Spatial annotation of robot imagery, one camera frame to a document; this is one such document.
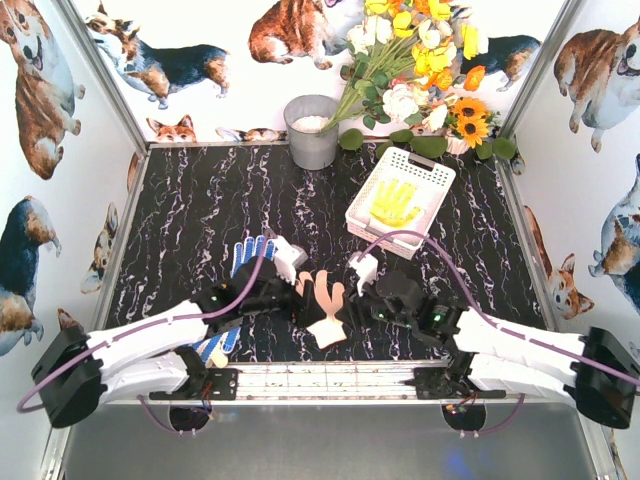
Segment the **blue dotted glove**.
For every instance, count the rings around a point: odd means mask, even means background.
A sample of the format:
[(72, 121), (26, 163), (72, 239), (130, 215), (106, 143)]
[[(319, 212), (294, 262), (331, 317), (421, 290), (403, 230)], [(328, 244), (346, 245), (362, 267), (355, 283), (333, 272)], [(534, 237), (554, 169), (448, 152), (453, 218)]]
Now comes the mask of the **blue dotted glove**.
[(239, 334), (240, 329), (234, 328), (228, 332), (215, 335), (212, 338), (195, 342), (191, 347), (203, 360), (209, 358), (216, 348), (228, 355), (234, 350)]
[(267, 239), (264, 235), (247, 236), (242, 242), (236, 242), (234, 245), (231, 276), (235, 276), (240, 267), (253, 257), (263, 254), (266, 259), (272, 260), (275, 252), (276, 246), (272, 239)]

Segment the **cream knit glove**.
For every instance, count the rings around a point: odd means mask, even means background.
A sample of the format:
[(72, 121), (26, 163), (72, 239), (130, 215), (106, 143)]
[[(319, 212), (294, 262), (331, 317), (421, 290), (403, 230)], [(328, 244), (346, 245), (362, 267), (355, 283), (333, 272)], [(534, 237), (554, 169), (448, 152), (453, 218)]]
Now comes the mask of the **cream knit glove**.
[(341, 282), (334, 282), (329, 287), (326, 270), (317, 271), (315, 276), (302, 271), (298, 275), (295, 290), (305, 303), (303, 312), (310, 315), (305, 329), (321, 350), (347, 339), (343, 323), (336, 318), (336, 313), (344, 303), (345, 287)]

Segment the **yellow coated work glove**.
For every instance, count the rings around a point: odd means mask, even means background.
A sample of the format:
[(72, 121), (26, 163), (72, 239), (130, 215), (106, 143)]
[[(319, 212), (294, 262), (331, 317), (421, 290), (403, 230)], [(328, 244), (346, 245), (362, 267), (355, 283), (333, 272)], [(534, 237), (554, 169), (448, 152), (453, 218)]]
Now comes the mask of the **yellow coated work glove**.
[(369, 208), (369, 214), (388, 227), (404, 228), (424, 214), (424, 209), (412, 204), (417, 186), (392, 179), (382, 181)]

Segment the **white plastic storage basket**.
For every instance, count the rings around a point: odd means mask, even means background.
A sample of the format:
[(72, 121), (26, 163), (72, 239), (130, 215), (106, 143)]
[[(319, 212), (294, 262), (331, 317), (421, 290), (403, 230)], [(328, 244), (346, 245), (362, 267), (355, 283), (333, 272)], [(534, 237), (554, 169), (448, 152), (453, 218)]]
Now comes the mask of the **white plastic storage basket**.
[(441, 163), (389, 147), (347, 208), (347, 230), (369, 242), (394, 231), (381, 247), (410, 260), (455, 178)]

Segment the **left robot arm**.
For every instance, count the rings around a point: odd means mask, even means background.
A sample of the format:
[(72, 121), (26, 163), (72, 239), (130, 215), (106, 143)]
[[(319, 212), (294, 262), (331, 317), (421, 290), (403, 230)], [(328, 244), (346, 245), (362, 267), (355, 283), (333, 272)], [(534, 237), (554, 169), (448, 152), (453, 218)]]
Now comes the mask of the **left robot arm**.
[(236, 328), (248, 317), (279, 315), (306, 328), (324, 312), (309, 280), (288, 283), (267, 261), (247, 264), (158, 315), (129, 325), (83, 332), (62, 330), (32, 370), (52, 427), (79, 423), (106, 403), (147, 396), (194, 400), (212, 392), (213, 368), (198, 342)]

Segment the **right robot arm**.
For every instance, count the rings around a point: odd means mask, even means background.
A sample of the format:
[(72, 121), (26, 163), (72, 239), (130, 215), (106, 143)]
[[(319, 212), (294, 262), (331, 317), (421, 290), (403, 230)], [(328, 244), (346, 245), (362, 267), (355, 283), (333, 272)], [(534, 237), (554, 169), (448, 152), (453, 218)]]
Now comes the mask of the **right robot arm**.
[(337, 317), (355, 330), (388, 323), (447, 351), (446, 367), (416, 375), (422, 398), (526, 395), (567, 403), (606, 427), (631, 423), (639, 366), (604, 329), (560, 333), (483, 317), (426, 294), (399, 271), (359, 282)]

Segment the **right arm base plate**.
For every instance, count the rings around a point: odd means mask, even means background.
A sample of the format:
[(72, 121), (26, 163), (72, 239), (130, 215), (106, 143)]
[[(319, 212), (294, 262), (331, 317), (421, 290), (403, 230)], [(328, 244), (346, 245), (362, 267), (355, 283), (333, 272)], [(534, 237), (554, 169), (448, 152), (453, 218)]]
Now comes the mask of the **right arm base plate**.
[(413, 376), (402, 380), (401, 384), (413, 388), (421, 400), (483, 400), (504, 399), (507, 396), (502, 389), (481, 389), (471, 380), (470, 367), (417, 367), (412, 373)]

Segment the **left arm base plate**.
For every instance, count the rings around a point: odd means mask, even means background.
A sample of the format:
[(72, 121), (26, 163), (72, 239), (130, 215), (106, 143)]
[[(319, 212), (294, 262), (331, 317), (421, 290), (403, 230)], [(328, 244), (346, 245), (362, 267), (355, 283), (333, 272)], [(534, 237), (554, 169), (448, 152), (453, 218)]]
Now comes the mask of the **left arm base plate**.
[(240, 371), (235, 368), (208, 369), (201, 380), (189, 379), (177, 391), (151, 392), (149, 399), (154, 401), (183, 400), (235, 400), (238, 390)]

